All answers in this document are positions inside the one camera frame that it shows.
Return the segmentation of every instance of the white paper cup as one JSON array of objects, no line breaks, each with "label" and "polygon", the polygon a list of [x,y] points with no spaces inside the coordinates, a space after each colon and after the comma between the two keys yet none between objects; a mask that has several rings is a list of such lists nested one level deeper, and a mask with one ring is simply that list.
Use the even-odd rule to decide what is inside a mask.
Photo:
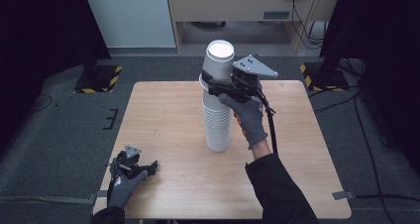
[{"label": "white paper cup", "polygon": [[[223,40],[213,41],[207,47],[203,69],[213,79],[230,82],[234,55],[235,50],[230,43]],[[219,102],[218,97],[208,93],[208,84],[201,74],[198,80],[203,87],[202,105],[207,147],[214,152],[223,152],[230,143],[232,111]]]},{"label": "white paper cup", "polygon": [[209,110],[203,103],[203,117],[207,147],[213,152],[225,151],[231,139],[231,109]]},{"label": "white paper cup", "polygon": [[232,44],[216,40],[209,44],[203,62],[203,69],[213,76],[214,79],[231,81],[232,62],[235,50]]}]

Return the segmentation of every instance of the gray glove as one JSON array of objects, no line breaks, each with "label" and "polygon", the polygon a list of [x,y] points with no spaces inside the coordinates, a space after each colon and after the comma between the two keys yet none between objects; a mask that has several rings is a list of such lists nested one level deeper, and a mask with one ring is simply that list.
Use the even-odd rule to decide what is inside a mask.
[{"label": "gray glove", "polygon": [[128,179],[120,170],[117,171],[117,179],[111,192],[108,206],[117,206],[122,209],[126,206],[136,187],[146,179],[148,171],[143,170],[139,175]]},{"label": "gray glove", "polygon": [[249,149],[266,138],[267,134],[263,130],[263,105],[261,103],[253,99],[246,103],[240,103],[225,93],[219,95],[219,101],[234,110],[235,117],[250,145]]}]

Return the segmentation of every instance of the table top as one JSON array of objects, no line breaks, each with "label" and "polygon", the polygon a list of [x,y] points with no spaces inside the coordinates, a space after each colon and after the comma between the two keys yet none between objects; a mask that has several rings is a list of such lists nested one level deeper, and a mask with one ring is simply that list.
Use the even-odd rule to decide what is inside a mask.
[{"label": "table top", "polygon": [[[263,92],[276,111],[279,157],[318,218],[349,218],[347,199],[306,94],[294,80],[263,80]],[[135,84],[110,161],[126,145],[141,148],[139,165],[158,161],[157,173],[136,189],[127,218],[261,219],[263,210],[245,172],[253,161],[236,119],[231,143],[221,153],[205,142],[203,90],[198,81],[146,81]],[[266,114],[262,118],[269,131]],[[107,170],[101,190],[108,188]],[[99,197],[93,213],[106,207]]]}]

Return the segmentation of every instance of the yellow and black tape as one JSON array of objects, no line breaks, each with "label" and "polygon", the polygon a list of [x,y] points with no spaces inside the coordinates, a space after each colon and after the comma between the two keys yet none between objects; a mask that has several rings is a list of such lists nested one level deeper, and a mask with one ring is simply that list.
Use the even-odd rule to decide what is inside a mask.
[{"label": "yellow and black tape", "polygon": [[123,69],[122,66],[117,66],[115,68],[115,72],[111,80],[109,81],[109,85],[107,87],[102,87],[102,88],[83,87],[83,88],[74,89],[74,92],[75,93],[110,92],[114,88],[115,84],[117,83],[118,77],[120,76],[120,72],[122,69]]},{"label": "yellow and black tape", "polygon": [[305,64],[300,65],[300,71],[303,74],[303,78],[305,79],[306,86],[310,91],[346,91],[347,86],[318,86],[313,84],[313,80],[309,75],[308,69],[306,68]]},{"label": "yellow and black tape", "polygon": [[308,73],[308,70],[306,69],[305,64],[300,65],[300,71],[303,74],[303,78],[305,79],[306,86],[308,87],[308,89],[313,90],[312,79],[311,79],[311,76],[309,76],[309,73]]}]

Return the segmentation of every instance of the floor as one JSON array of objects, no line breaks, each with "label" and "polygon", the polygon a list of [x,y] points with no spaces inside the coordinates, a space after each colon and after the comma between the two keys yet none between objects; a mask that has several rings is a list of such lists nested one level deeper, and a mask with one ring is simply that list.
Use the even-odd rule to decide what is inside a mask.
[{"label": "floor", "polygon": [[[324,23],[315,23],[311,37],[322,38],[323,34]],[[119,116],[115,129],[102,130],[109,125],[104,119],[112,115],[109,109],[119,108],[124,114],[135,81],[196,79],[199,67],[189,63],[200,63],[207,45],[218,39],[233,44],[236,56],[258,55],[263,62],[273,64],[282,79],[303,80],[298,66],[308,59],[318,59],[320,51],[314,49],[319,45],[312,45],[305,38],[305,45],[310,49],[303,47],[294,53],[281,23],[227,22],[225,27],[187,24],[179,54],[145,50],[112,55],[123,65],[123,73],[111,93],[73,94],[72,86],[82,72],[81,67],[54,75],[46,81],[43,91],[51,97],[51,103],[47,96],[40,96],[35,104],[35,108],[47,105],[48,109],[29,115],[8,160],[0,164],[0,196],[85,198],[86,193],[95,192],[122,122]],[[361,70],[363,64],[357,59],[350,62],[357,71]],[[173,65],[185,70],[172,72]],[[350,85],[357,85],[354,76],[349,73],[345,76]],[[357,196],[377,194],[372,162],[355,112],[358,105],[383,193],[420,198],[420,177],[398,149],[383,145],[363,102],[354,99],[332,106],[352,98],[357,91],[357,88],[346,92],[307,91],[343,189]],[[420,220],[418,199],[385,198],[394,222],[386,216],[377,197],[359,197],[349,202],[353,211],[350,219],[321,220],[321,223],[413,224]],[[0,223],[88,223],[90,212],[83,205],[0,203]],[[127,223],[139,223],[139,220],[127,220]]]}]

